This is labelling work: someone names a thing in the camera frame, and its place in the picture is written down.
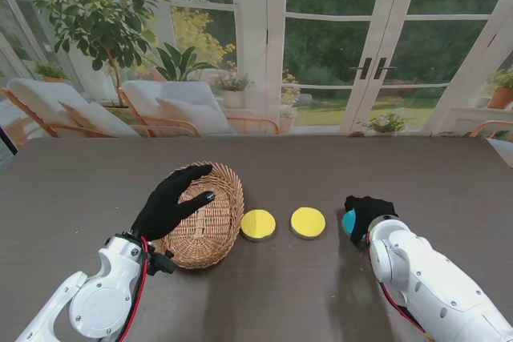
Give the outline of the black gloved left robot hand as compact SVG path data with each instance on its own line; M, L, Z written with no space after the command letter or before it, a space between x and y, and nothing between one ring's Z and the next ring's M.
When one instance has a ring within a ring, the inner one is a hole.
M172 232L182 220L215 199L213 191L205 191L196 197L179 202L191 183L210 174L212 165L191 165L174 171L149 195L143 209L131 226L131 233L151 242Z

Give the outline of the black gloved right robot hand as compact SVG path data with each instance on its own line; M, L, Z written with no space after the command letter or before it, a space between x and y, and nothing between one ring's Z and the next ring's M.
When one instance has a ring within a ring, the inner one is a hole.
M358 245L362 241L374 219L382 216L398 218L391 202L370 196L358 198L350 195L345 199L344 208L346 213L351 211L354 213L353 229L350 232L350 241L354 245Z

